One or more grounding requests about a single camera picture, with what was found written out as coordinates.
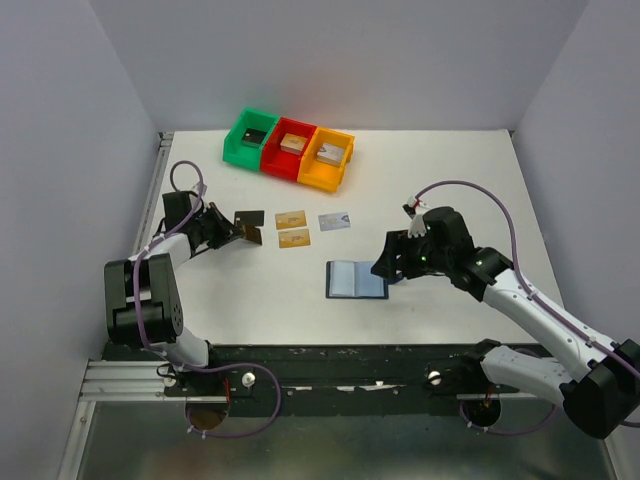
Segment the black credit card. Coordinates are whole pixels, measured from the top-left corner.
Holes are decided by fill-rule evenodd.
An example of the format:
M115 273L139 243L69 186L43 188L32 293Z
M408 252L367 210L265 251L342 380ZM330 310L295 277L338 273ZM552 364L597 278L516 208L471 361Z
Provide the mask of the black credit card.
M234 221L243 224L263 227L265 222L265 212L263 210L241 210L234 213Z
M259 227L251 224L242 224L243 238L251 243L262 245L262 233Z

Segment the navy blue card holder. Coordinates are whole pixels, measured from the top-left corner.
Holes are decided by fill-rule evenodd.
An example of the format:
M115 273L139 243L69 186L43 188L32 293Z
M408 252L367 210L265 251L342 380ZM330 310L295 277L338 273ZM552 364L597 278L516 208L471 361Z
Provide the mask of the navy blue card holder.
M325 297L327 299L388 299L389 286L402 280L400 274L391 280L371 272L373 261L333 260L326 263Z

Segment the light blue VIP card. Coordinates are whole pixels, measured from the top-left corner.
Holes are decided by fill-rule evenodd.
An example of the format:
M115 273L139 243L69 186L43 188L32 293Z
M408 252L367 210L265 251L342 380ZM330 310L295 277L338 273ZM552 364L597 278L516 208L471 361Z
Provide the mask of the light blue VIP card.
M351 226L347 212L327 213L318 216L319 228L322 232L346 229Z

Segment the gold credit card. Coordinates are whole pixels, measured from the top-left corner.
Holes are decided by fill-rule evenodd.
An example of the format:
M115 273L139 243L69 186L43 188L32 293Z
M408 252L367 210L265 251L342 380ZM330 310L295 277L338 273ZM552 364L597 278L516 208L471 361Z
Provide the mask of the gold credit card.
M306 227L306 213L304 210L276 213L275 225L277 230L288 230Z
M310 232L306 228L279 231L278 243L282 249L310 246Z

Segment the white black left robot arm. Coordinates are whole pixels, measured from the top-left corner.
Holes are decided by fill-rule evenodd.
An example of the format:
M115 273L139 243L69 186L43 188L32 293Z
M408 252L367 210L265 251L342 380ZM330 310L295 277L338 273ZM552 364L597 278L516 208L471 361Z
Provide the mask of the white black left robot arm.
M170 192L162 202L164 228L150 244L104 267L108 336L116 345L144 349L179 369L207 369L209 342L185 326L175 271L201 252L240 239L243 231L193 192Z

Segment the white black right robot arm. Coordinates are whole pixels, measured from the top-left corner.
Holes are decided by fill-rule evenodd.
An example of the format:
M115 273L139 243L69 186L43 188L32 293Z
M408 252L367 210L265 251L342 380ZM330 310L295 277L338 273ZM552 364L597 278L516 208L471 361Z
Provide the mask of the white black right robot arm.
M639 345L616 342L541 294L514 261L474 244L462 215L438 207L389 231L372 274L385 280L440 274L538 341L550 359L528 357L493 340L476 345L467 371L560 407L583 433L607 438L639 406Z

